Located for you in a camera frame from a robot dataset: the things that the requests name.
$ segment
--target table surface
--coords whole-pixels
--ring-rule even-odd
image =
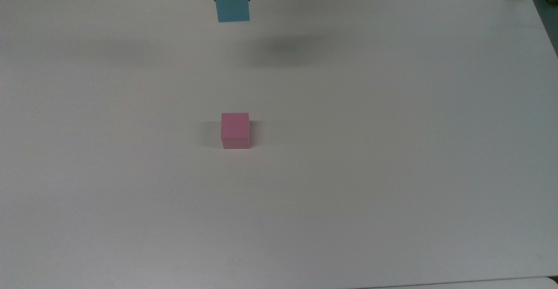
[[[493,281],[473,281],[459,283],[439,283],[395,287],[396,289],[558,289],[558,285],[548,278],[503,279]]]
[[[0,287],[558,274],[532,0],[0,0]],[[222,150],[249,112],[250,150]]]

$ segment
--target pink cube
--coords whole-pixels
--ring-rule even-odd
[[[247,112],[221,114],[223,148],[250,148],[250,118]]]

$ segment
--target cube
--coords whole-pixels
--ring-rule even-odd
[[[250,148],[250,118],[247,112],[221,114],[221,142],[227,150]]]

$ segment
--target block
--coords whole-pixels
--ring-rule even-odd
[[[247,112],[221,114],[221,142],[227,150],[250,148],[250,118]]]
[[[219,22],[250,21],[248,0],[215,0]]]

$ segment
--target white table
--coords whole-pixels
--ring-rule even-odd
[[[504,279],[493,281],[473,281],[459,283],[439,283],[394,287],[395,289],[558,289],[558,285],[548,278]]]
[[[531,0],[0,0],[0,287],[558,274]],[[221,112],[253,148],[222,150]]]

